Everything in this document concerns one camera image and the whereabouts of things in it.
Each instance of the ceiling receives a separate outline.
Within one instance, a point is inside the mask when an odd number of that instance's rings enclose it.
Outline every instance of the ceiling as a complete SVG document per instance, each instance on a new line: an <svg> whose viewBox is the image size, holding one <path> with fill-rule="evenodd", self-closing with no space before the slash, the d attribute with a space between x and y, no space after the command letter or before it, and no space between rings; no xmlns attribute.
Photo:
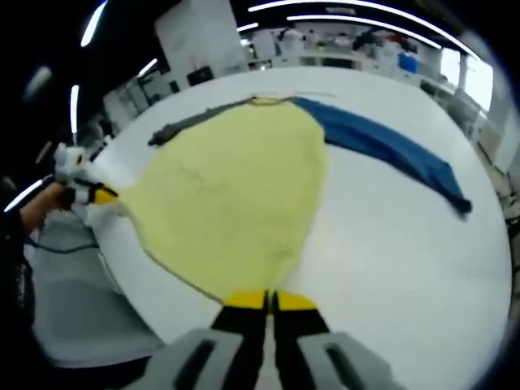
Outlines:
<svg viewBox="0 0 520 390"><path fill-rule="evenodd" d="M289 15L326 14L326 7L338 7L305 4L254 13L247 11L248 7L268 1L231 0L237 24L258 22L261 26L275 27L287 24L285 18ZM426 1L382 2L456 34L457 24L453 20L448 22L433 7L426 6ZM12 39L8 39L2 48L3 57L12 59L8 77L4 78L4 90L10 102L4 108L8 113L7 122L13 123L11 126L16 131L5 131L2 144L22 153L14 158L1 153L0 169L25 181L30 176L31 161L42 145L56 134L68 137L68 101L72 85L81 86L78 109L81 121L102 107L105 93L136 75L151 59L158 58L159 64L165 66L166 60L154 34L154 21L178 2L180 0L109 0L94 39L85 48L80 47L80 40L99 0L10 3L11 20L15 23L7 32ZM363 7L348 8L355 9L358 16L407 28L446 46L443 39L407 19ZM25 85L41 65L52 71L50 85L35 102L22 104L20 99Z"/></svg>

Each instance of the person's arm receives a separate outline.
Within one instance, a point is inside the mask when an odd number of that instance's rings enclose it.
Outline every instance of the person's arm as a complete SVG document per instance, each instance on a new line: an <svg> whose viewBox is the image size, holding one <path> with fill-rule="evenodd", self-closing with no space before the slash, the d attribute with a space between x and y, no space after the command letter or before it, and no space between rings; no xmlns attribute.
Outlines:
<svg viewBox="0 0 520 390"><path fill-rule="evenodd" d="M54 182L22 207L19 213L25 236L28 236L34 229L40 227L47 215L62 205L61 197L64 192L65 187Z"/></svg>

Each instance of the white chair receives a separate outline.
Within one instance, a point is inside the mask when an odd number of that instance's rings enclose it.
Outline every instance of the white chair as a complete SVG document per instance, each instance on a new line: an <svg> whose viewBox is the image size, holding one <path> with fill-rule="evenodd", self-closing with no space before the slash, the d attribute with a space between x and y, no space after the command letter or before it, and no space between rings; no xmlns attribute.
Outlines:
<svg viewBox="0 0 520 390"><path fill-rule="evenodd" d="M40 243L67 249L92 240L73 215L53 213ZM118 294L97 249L71 254L38 249L31 260L36 293L33 330L59 367L109 366L151 356L162 341Z"/></svg>

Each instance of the dark gray sleeve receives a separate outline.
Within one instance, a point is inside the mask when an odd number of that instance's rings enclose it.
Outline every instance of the dark gray sleeve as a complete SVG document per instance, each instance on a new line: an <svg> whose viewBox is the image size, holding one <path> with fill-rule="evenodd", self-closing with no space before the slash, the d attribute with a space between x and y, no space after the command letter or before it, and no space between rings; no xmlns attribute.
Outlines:
<svg viewBox="0 0 520 390"><path fill-rule="evenodd" d="M183 119L180 122L177 123L169 123L161 130L155 132L153 136L149 139L148 145L157 145L161 146L166 144L169 140L174 138L177 134L179 134L181 131L185 130L186 128L191 128L192 126L195 126L196 124L201 124L202 122L207 121L208 119L214 118L218 114L223 113L224 111L229 110L230 108L241 106L242 104L248 102L250 99L241 100L239 102L234 102L230 104L225 104L223 106L218 106L215 108L210 108L206 110L206 112L203 112L202 114L198 114L195 116L192 116L191 118Z"/></svg>

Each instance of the cable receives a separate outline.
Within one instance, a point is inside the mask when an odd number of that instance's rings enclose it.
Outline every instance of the cable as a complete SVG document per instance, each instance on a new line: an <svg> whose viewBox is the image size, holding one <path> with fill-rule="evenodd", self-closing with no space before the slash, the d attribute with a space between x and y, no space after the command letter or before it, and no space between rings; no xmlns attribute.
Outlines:
<svg viewBox="0 0 520 390"><path fill-rule="evenodd" d="M97 243L96 236L94 235L92 229L87 226L85 221L72 208L69 211L80 220L81 225L83 225L83 228L85 229L85 231L92 237L93 243L76 246L76 247L70 248L70 249L51 248L49 246L42 245L39 242L41 240L41 237L43 236L43 228L42 228L40 237L38 238L38 242L33 240L31 237L28 237L26 244L31 245L34 248L38 248L38 249L45 250L47 252L51 252L52 254L73 254L75 252L80 252L81 250L85 250L85 249L99 249L99 245Z"/></svg>
<svg viewBox="0 0 520 390"><path fill-rule="evenodd" d="M50 248L50 247L42 245L42 244L38 244L30 237L27 239L27 244L33 246L34 248L46 250L47 252L51 252L52 254L73 254L75 252L80 252L81 250L85 250L85 249L99 248L98 244L88 244L88 245L76 246L75 248L70 248L70 249L56 249L56 248Z"/></svg>

